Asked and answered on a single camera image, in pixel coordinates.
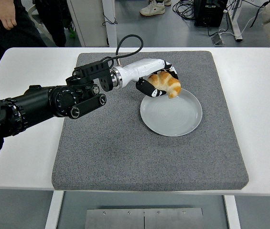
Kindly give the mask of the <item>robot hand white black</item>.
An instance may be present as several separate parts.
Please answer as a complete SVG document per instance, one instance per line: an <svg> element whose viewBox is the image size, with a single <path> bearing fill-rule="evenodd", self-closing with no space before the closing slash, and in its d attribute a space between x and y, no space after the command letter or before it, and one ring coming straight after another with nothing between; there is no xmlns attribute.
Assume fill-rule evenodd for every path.
<svg viewBox="0 0 270 229"><path fill-rule="evenodd" d="M136 88L149 97L167 95L170 99L182 90L175 68L161 59L143 59L116 69L120 74L120 88L133 81Z"/></svg>

